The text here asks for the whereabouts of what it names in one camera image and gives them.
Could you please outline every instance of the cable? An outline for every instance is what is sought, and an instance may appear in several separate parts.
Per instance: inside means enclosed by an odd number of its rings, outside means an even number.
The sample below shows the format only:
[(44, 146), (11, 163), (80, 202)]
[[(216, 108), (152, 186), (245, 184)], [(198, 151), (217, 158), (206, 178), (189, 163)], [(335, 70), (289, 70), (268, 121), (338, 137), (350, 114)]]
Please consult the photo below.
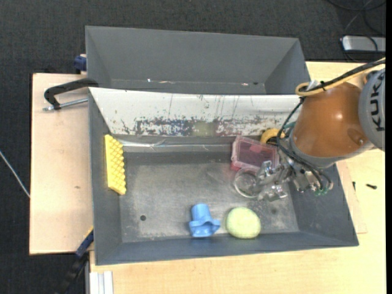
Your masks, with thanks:
[[(373, 25), (371, 25), (371, 24), (369, 23), (368, 17), (367, 17), (367, 12), (368, 12), (368, 11), (371, 11), (371, 10), (378, 9), (378, 8), (384, 6), (384, 5), (386, 4), (386, 0), (383, 0), (382, 2), (376, 4), (375, 6), (372, 6), (372, 7), (370, 7), (369, 5), (372, 4), (373, 2), (375, 2), (376, 0), (368, 0), (368, 1), (366, 1), (366, 0), (361, 0), (361, 3), (362, 3), (362, 6), (361, 6), (361, 7), (347, 7), (347, 6), (344, 6), (344, 5), (342, 5), (342, 4), (338, 4), (336, 1), (333, 1), (333, 0), (326, 0), (326, 1), (329, 2), (330, 4), (332, 4), (333, 6), (335, 6), (335, 7), (337, 7), (337, 8), (340, 8), (340, 9), (342, 9), (342, 10), (348, 10), (348, 11), (356, 11), (356, 12), (358, 12), (358, 13), (349, 21), (349, 23), (348, 23), (347, 26), (345, 27), (345, 29), (344, 29), (344, 35), (349, 34), (349, 27), (353, 24), (353, 22), (354, 22), (359, 16), (361, 16), (361, 18), (363, 19), (365, 25), (366, 25), (369, 29), (371, 29), (372, 31), (376, 32), (378, 35), (380, 35), (380, 36), (382, 36), (382, 37), (385, 36), (385, 34), (383, 34), (382, 31), (376, 29), (375, 27), (373, 27)], [(375, 40), (374, 40), (369, 34), (361, 34), (361, 35), (359, 35), (359, 36), (363, 36), (363, 37), (368, 38), (368, 39), (374, 44), (375, 49), (374, 49), (374, 51), (372, 51), (372, 52), (374, 52), (374, 55), (372, 56), (372, 57), (373, 57), (373, 60), (374, 60), (374, 59), (377, 57), (377, 53), (379, 52), (377, 43), (375, 42)], [(362, 59), (362, 60), (357, 60), (357, 59), (353, 58), (352, 55), (348, 54), (346, 51), (344, 51), (344, 56), (346, 57), (346, 59), (349, 59), (349, 60), (354, 61), (354, 62), (364, 62), (364, 61), (368, 61), (368, 60), (363, 60), (363, 59)]]
[[(290, 150), (288, 150), (287, 148), (283, 147), (283, 145), (281, 144), (281, 138), (280, 138), (280, 136), (281, 136), (281, 134), (282, 134), (282, 132), (283, 132), (283, 130), (284, 130), (284, 127), (287, 125), (288, 121), (289, 121), (290, 118), (293, 116), (293, 114), (297, 111), (297, 109), (303, 104), (303, 102), (304, 102), (304, 98), (302, 97), (301, 100), (300, 100), (300, 102), (295, 106), (295, 108), (294, 108), (294, 109), (290, 112), (290, 114), (288, 115), (287, 119), (284, 121), (284, 123), (283, 123), (281, 129), (280, 129), (279, 132), (277, 133), (277, 136), (276, 136), (276, 144), (277, 144), (277, 146), (279, 147), (279, 149), (281, 149), (281, 150), (286, 154), (286, 156), (290, 157), (290, 158), (293, 159), (295, 162), (297, 162), (297, 163), (303, 165), (304, 167), (306, 167), (306, 168), (307, 168), (307, 169), (317, 178), (317, 181), (318, 181), (319, 184), (320, 184), (321, 190), (323, 190), (323, 189), (328, 189), (328, 190), (330, 190), (330, 189), (333, 187), (333, 182), (332, 182), (331, 178), (330, 178), (327, 174), (325, 174), (325, 173), (322, 172), (320, 169), (314, 167), (314, 166), (313, 166), (312, 164), (310, 164), (309, 162), (307, 162), (307, 161), (305, 161), (304, 159), (302, 159), (302, 158), (300, 158), (299, 156), (297, 156), (293, 151), (290, 151)], [(327, 180), (327, 183), (328, 183), (327, 186), (324, 185), (324, 183), (323, 183), (323, 181), (322, 181), (320, 175), (323, 176), (323, 177)]]
[(24, 190), (24, 192), (26, 193), (26, 195), (30, 198), (30, 193), (28, 192), (28, 190), (26, 189), (25, 185), (23, 185), (21, 179), (19, 178), (19, 176), (17, 175), (16, 171), (13, 169), (13, 167), (10, 165), (10, 163), (8, 162), (7, 158), (5, 157), (5, 155), (3, 155), (3, 153), (0, 150), (0, 156), (2, 157), (2, 159), (4, 160), (4, 162), (7, 164), (7, 166), (10, 168), (10, 170), (12, 171), (13, 175), (16, 177), (17, 181), (19, 182), (20, 186), (22, 187), (22, 189)]
[(314, 87), (308, 91), (305, 91), (304, 88), (307, 87), (309, 85), (309, 83), (301, 83), (296, 87), (295, 93), (299, 96), (304, 97), (304, 96), (318, 94), (323, 91), (327, 91), (328, 89), (331, 89), (333, 87), (341, 85), (345, 81), (357, 76), (360, 73), (363, 73), (365, 70), (371, 69), (375, 66), (379, 66), (380, 64), (384, 64), (385, 60), (386, 60), (385, 58), (382, 58), (378, 61), (363, 64), (362, 66), (356, 67), (355, 69), (352, 69), (352, 70), (346, 72), (345, 74), (342, 74), (341, 76), (336, 77), (330, 81), (326, 81), (326, 82), (322, 81), (322, 82), (320, 82), (319, 85), (317, 85), (316, 87)]
[(326, 0), (326, 1), (329, 2), (330, 4), (332, 4), (332, 5), (335, 6), (335, 7), (338, 7), (338, 8), (343, 9), (343, 10), (348, 10), (348, 11), (370, 11), (370, 10), (378, 9), (379, 7), (381, 7), (381, 6), (383, 6), (384, 4), (386, 4), (386, 0), (384, 0), (383, 2), (381, 2), (380, 4), (378, 4), (378, 5), (374, 6), (374, 7), (370, 7), (370, 8), (367, 8), (367, 9), (363, 9), (363, 6), (360, 7), (360, 8), (353, 8), (353, 7), (346, 7), (346, 6), (343, 6), (342, 4), (338, 4), (338, 3), (336, 3), (336, 2), (333, 1), (333, 0)]

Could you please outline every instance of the blue plastic toy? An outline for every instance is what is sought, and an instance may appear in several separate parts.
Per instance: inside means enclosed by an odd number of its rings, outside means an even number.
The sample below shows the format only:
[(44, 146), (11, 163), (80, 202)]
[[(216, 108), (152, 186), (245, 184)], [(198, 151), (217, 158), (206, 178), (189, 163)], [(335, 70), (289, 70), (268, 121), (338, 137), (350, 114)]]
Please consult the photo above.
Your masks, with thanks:
[(193, 237), (205, 238), (211, 236), (221, 227), (219, 220), (211, 218), (206, 204), (199, 203), (194, 205), (191, 212), (192, 221), (189, 222), (189, 228)]

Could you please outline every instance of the gray bin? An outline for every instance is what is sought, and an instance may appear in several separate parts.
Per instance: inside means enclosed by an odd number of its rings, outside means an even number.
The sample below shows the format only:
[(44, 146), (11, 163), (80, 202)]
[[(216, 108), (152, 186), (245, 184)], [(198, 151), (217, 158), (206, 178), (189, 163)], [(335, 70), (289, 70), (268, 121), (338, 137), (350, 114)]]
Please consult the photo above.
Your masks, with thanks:
[[(293, 94), (299, 83), (309, 79), (296, 39), (95, 27), (86, 28), (86, 38), (88, 77), (100, 87), (120, 89), (119, 95), (123, 89), (199, 95)], [(235, 134), (113, 132), (108, 113), (115, 111), (120, 119), (129, 113), (116, 107), (113, 102), (112, 110), (99, 108), (89, 93), (97, 265), (358, 245), (335, 165), (327, 170), (335, 185), (326, 196), (301, 194), (288, 184), (285, 199), (250, 200), (232, 186)], [(267, 113), (260, 116), (276, 117)], [(125, 145), (125, 195), (107, 187), (105, 134)], [(190, 235), (190, 208), (197, 203), (206, 203), (212, 217), (222, 222), (209, 238)], [(247, 206), (260, 217), (263, 230), (257, 238), (237, 239), (227, 233), (224, 219), (236, 206)]]

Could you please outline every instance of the yellow foam block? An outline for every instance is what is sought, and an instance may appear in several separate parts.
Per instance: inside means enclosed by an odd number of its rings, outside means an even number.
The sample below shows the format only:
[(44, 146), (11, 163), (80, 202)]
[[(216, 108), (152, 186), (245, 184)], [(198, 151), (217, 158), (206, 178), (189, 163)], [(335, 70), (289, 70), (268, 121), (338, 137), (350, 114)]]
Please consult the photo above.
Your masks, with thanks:
[(126, 193), (123, 144), (111, 135), (105, 135), (108, 187), (120, 195)]

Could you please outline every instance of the metal clamp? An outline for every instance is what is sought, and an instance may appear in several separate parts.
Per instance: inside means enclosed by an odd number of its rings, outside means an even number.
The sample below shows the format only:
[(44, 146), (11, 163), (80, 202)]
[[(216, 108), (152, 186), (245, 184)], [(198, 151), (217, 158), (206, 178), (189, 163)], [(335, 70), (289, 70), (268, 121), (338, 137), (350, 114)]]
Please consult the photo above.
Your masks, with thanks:
[(87, 98), (85, 99), (78, 99), (71, 102), (66, 102), (61, 104), (55, 98), (55, 95), (62, 94), (64, 92), (74, 91), (76, 89), (84, 88), (84, 87), (98, 87), (98, 83), (90, 78), (83, 78), (81, 80), (71, 81), (70, 83), (54, 86), (48, 88), (43, 95), (44, 98), (51, 104), (49, 107), (43, 108), (44, 111), (49, 110), (60, 110), (64, 107), (70, 105), (80, 104), (82, 102), (86, 102)]

